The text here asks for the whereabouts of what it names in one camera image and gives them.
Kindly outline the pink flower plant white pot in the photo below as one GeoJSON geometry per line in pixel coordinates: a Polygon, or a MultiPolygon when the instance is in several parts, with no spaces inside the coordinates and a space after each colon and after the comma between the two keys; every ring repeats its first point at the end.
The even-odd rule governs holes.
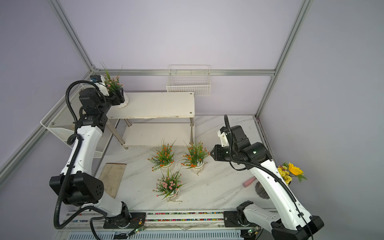
{"type": "Polygon", "coordinates": [[[120,76],[112,77],[104,62],[100,62],[105,71],[105,85],[108,93],[113,99],[113,106],[118,109],[124,108],[129,103],[129,98],[124,92],[124,85],[120,82],[120,76]]]}

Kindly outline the orange flower plant white pot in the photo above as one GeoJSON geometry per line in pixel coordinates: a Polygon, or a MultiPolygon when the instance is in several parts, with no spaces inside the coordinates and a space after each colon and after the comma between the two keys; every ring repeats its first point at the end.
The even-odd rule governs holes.
{"type": "Polygon", "coordinates": [[[174,170],[175,160],[173,152],[173,145],[166,143],[165,140],[162,140],[161,145],[154,150],[154,155],[151,155],[151,158],[148,160],[152,163],[152,172],[160,170],[162,173],[170,173],[174,170]]]}

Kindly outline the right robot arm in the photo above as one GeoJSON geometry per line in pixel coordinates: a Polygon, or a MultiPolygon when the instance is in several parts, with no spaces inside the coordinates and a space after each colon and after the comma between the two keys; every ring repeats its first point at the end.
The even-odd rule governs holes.
{"type": "Polygon", "coordinates": [[[218,131],[221,144],[210,152],[218,162],[245,165],[262,185],[277,213],[247,201],[238,207],[240,224],[256,224],[270,232],[276,240],[308,240],[324,222],[301,205],[278,172],[275,161],[260,142],[252,144],[241,126],[222,127],[218,131]]]}

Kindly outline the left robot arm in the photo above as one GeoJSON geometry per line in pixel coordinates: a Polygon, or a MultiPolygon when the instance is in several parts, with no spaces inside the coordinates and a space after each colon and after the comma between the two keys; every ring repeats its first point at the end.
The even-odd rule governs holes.
{"type": "Polygon", "coordinates": [[[97,88],[80,91],[81,109],[85,114],[76,123],[76,131],[68,140],[71,156],[58,176],[51,177],[49,185],[58,199],[54,211],[54,226],[61,229],[85,210],[94,210],[122,227],[132,215],[124,202],[109,196],[101,180],[92,176],[96,146],[104,132],[112,102],[97,88]]]}

